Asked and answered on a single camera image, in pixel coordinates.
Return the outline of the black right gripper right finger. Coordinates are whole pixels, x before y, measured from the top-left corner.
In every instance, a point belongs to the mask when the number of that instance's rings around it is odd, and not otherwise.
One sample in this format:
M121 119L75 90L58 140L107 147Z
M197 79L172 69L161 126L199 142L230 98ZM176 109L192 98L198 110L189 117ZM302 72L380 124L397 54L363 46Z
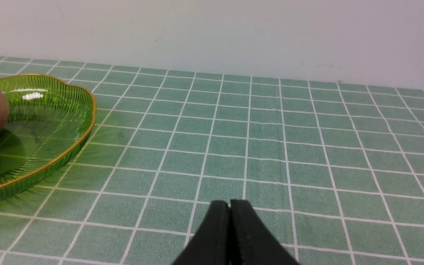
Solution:
M247 200L231 201L231 265L297 265Z

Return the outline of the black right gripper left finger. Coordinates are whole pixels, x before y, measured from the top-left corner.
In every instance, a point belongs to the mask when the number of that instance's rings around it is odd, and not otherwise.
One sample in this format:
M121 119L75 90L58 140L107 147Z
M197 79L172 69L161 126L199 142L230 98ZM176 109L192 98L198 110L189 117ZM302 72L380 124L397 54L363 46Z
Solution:
M227 265L230 208L225 201L210 203L205 218L174 265Z

